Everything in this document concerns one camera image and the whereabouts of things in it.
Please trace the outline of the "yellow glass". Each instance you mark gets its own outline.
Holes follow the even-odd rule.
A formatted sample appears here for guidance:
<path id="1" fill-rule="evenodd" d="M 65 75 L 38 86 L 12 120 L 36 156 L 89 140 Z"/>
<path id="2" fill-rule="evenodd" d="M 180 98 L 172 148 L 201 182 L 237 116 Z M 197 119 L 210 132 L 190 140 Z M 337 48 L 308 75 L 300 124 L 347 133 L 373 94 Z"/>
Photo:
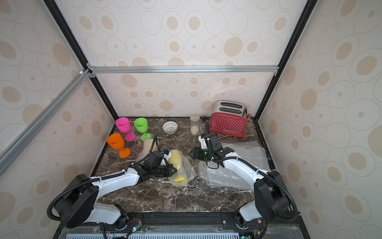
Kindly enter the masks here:
<path id="1" fill-rule="evenodd" d="M 178 172 L 175 173 L 175 178 L 168 178 L 169 182 L 173 186 L 184 187 L 196 177 L 197 173 L 192 167 L 188 156 L 184 156 L 181 151 L 176 149 L 173 149 L 170 152 L 172 153 L 172 156 L 168 162 L 172 164 Z"/>

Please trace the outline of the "beige glass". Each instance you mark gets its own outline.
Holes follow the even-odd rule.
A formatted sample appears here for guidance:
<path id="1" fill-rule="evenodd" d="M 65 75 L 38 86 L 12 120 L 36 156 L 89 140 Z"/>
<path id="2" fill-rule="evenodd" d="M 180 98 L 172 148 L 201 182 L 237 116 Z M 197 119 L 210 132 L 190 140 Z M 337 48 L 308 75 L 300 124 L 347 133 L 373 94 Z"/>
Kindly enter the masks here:
<path id="1" fill-rule="evenodd" d="M 136 163 L 140 163 L 148 158 L 149 153 L 158 150 L 158 141 L 157 139 L 146 139 L 143 141 L 143 150 L 138 155 Z"/>

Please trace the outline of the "clear bubble wrap sheet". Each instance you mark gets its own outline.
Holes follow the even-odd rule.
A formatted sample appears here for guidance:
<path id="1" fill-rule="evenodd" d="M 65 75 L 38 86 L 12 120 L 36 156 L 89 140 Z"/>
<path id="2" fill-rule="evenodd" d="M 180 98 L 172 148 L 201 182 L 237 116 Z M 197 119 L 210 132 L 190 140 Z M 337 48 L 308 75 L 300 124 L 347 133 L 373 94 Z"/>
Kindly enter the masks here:
<path id="1" fill-rule="evenodd" d="M 244 179 L 237 174 L 223 167 L 217 168 L 214 163 L 200 161 L 199 176 L 211 188 L 234 188 L 242 191 L 254 191 L 253 186 L 250 186 Z"/>
<path id="2" fill-rule="evenodd" d="M 222 143 L 223 147 L 233 149 L 241 158 L 255 167 L 270 171 L 266 151 L 257 141 Z"/>

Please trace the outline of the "green glass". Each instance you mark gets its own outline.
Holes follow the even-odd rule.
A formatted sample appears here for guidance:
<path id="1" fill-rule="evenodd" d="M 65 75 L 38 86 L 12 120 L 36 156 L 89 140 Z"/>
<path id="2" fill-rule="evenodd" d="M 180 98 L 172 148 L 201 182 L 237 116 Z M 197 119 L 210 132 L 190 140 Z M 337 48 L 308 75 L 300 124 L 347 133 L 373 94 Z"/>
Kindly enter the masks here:
<path id="1" fill-rule="evenodd" d="M 148 131 L 148 121 L 146 118 L 138 118 L 134 121 L 134 126 L 136 127 L 137 131 L 142 134 L 141 140 L 145 141 L 147 139 L 150 139 L 152 136 L 151 134 L 147 133 Z"/>

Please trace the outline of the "orange glass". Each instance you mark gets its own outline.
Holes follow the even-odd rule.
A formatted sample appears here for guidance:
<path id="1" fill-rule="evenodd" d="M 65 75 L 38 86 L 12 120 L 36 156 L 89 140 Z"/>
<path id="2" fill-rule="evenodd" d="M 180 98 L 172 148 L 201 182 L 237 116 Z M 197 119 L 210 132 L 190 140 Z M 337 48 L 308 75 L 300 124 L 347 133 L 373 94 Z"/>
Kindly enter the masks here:
<path id="1" fill-rule="evenodd" d="M 124 139 L 119 133 L 114 133 L 110 135 L 107 139 L 107 143 L 109 146 L 111 146 L 113 149 L 119 151 L 119 157 L 121 158 L 127 158 L 130 156 L 131 151 L 128 148 L 125 148 Z"/>

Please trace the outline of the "pink plastic wine glass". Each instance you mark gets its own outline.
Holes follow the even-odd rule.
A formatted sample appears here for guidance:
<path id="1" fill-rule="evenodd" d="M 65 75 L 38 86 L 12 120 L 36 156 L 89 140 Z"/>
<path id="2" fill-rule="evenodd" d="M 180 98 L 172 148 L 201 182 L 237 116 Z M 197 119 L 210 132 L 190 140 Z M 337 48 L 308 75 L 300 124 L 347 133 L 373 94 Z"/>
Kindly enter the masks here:
<path id="1" fill-rule="evenodd" d="M 117 128 L 122 132 L 125 133 L 125 140 L 126 141 L 133 141 L 135 140 L 135 134 L 131 133 L 131 123 L 128 118 L 122 117 L 116 120 L 115 125 Z"/>

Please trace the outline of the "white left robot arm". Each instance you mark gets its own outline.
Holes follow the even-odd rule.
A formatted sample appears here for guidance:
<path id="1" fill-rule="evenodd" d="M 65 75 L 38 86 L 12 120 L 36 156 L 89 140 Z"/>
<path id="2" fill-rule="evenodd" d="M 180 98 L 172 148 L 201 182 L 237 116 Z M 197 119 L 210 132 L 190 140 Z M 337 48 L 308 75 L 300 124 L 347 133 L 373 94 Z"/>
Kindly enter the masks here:
<path id="1" fill-rule="evenodd" d="M 180 166 L 170 163 L 171 156 L 168 150 L 152 151 L 143 160 L 117 173 L 99 177 L 80 174 L 52 200 L 47 208 L 47 216 L 63 222 L 69 229 L 83 223 L 100 223 L 121 230 L 128 224 L 128 214 L 121 207 L 99 203 L 98 199 L 152 178 L 175 175 Z"/>

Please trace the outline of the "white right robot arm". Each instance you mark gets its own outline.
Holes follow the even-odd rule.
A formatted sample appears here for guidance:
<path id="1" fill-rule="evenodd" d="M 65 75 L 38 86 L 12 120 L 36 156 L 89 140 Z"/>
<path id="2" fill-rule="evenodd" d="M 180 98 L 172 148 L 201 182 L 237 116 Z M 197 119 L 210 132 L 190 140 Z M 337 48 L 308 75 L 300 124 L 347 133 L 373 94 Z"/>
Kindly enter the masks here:
<path id="1" fill-rule="evenodd" d="M 239 226 L 263 219 L 272 221 L 278 217 L 292 222 L 298 217 L 297 205 L 288 192 L 282 176 L 276 171 L 255 167 L 241 158 L 233 149 L 223 147 L 215 133 L 199 136 L 200 146 L 194 147 L 189 156 L 205 162 L 214 162 L 244 179 L 254 188 L 253 202 L 247 203 L 235 212 Z"/>

